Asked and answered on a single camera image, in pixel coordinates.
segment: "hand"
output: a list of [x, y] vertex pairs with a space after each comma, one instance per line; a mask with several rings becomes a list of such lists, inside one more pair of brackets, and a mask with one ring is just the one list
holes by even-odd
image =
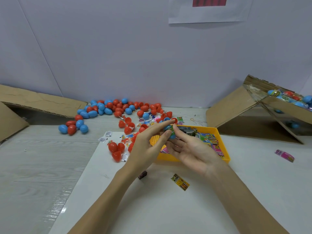
[[211, 165], [221, 161], [219, 155], [199, 138], [183, 133], [175, 124], [173, 128], [179, 139], [170, 139], [166, 145], [169, 153], [181, 160], [188, 168], [205, 176]]
[[125, 164], [130, 168], [136, 176], [140, 175], [147, 169], [153, 161], [157, 158], [163, 145], [166, 143], [171, 135], [171, 131], [165, 131], [158, 139], [156, 144], [152, 146], [149, 142], [152, 136], [159, 134], [164, 127], [172, 124], [174, 120], [164, 121], [162, 123], [155, 123], [145, 131], [137, 135], [135, 144], [132, 148], [131, 154]]

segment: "forearm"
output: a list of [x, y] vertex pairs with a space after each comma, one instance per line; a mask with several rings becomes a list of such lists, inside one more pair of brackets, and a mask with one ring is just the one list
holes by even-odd
[[134, 179], [133, 172], [126, 165], [120, 169], [105, 191], [68, 234], [104, 234], [121, 199]]
[[288, 233], [226, 163], [214, 165], [206, 177], [241, 234]]

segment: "table surface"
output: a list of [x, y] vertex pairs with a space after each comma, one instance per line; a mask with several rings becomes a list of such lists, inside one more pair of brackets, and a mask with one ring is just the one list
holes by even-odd
[[[164, 109], [183, 117], [187, 125], [207, 126], [206, 109]], [[1, 233], [48, 233], [99, 145], [97, 139], [108, 130], [123, 131], [114, 116], [88, 119], [85, 124], [89, 133], [78, 131], [73, 136], [61, 135], [57, 126], [29, 126], [0, 146]], [[299, 145], [221, 137], [230, 166], [265, 208], [290, 233], [309, 233], [312, 139], [301, 137], [305, 145]], [[292, 154], [294, 163], [275, 155], [277, 149]], [[217, 208], [224, 214], [222, 206]], [[56, 222], [53, 228], [62, 225]]]

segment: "finger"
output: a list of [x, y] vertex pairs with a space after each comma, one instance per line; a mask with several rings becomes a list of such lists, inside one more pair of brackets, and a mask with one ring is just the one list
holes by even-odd
[[165, 131], [165, 133], [163, 133], [159, 139], [157, 140], [156, 144], [153, 146], [154, 149], [157, 149], [158, 151], [161, 150], [161, 148], [163, 147], [163, 145], [166, 143], [166, 141], [169, 139], [171, 135], [171, 130], [167, 130]]
[[158, 133], [160, 130], [164, 129], [166, 126], [172, 124], [174, 120], [164, 121], [162, 123], [155, 123], [154, 125], [148, 127], [143, 133], [150, 139], [154, 134]]
[[173, 150], [174, 151], [177, 151], [178, 153], [181, 153], [181, 151], [182, 151], [182, 148], [181, 147], [179, 147], [179, 146], [175, 146], [175, 145], [173, 145], [171, 142], [169, 142], [169, 141], [167, 141], [166, 142], [166, 145], [167, 144], [169, 144], [169, 146], [171, 147], [171, 148], [173, 148]]
[[173, 143], [174, 145], [179, 146], [179, 147], [183, 147], [183, 145], [185, 144], [184, 141], [182, 141], [182, 140], [180, 140], [180, 139], [177, 139], [177, 138], [175, 138], [175, 139], [169, 139], [169, 141], [170, 141], [171, 143]]
[[173, 155], [174, 157], [176, 157], [177, 159], [180, 159], [180, 153], [173, 149], [174, 145], [170, 142], [167, 142], [166, 145], [167, 145], [169, 153]]
[[185, 142], [190, 142], [190, 138], [192, 138], [190, 135], [185, 134], [184, 132], [182, 132], [181, 130], [179, 130], [179, 128], [174, 124], [173, 125], [174, 128], [174, 133], [176, 134], [176, 136], [185, 141]]

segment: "white paper sheet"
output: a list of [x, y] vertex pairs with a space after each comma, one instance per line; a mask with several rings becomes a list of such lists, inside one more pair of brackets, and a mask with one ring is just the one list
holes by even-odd
[[169, 24], [246, 21], [252, 0], [169, 0]]

